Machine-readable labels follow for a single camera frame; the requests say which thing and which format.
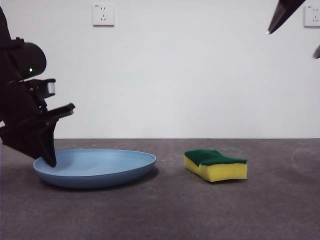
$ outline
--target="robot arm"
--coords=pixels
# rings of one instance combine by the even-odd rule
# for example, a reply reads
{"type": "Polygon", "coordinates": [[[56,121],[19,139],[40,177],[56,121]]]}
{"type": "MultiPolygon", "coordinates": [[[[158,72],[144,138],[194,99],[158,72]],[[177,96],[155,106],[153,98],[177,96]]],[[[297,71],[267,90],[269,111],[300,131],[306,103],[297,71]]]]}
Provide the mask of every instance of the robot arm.
{"type": "Polygon", "coordinates": [[[71,115],[70,103],[47,110],[45,98],[55,94],[55,79],[31,79],[46,69],[43,51],[23,39],[11,39],[7,20],[0,7],[0,128],[4,145],[34,159],[43,157],[56,166],[54,130],[57,121],[71,115]]]}

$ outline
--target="scrub sponge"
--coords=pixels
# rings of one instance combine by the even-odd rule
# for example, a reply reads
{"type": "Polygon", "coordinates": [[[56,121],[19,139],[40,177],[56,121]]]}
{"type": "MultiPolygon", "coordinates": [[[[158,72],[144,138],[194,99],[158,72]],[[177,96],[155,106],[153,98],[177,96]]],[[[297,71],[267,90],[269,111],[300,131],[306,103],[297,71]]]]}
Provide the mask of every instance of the scrub sponge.
{"type": "Polygon", "coordinates": [[[247,179],[246,159],[223,156],[217,150],[197,149],[184,153],[185,167],[206,181],[247,179]]]}

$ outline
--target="gray floor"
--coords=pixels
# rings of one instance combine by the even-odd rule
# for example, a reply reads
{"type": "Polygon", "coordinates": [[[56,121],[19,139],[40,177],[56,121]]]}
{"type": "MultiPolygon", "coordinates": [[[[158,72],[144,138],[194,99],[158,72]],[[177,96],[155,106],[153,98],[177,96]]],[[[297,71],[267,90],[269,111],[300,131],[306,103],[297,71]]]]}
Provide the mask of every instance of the gray floor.
{"type": "Polygon", "coordinates": [[[99,190],[51,186],[33,160],[1,146],[2,240],[318,240],[320,139],[74,139],[57,150],[155,154],[153,171],[99,190]],[[248,159],[248,180],[208,183],[183,153],[206,148],[248,159]]]}

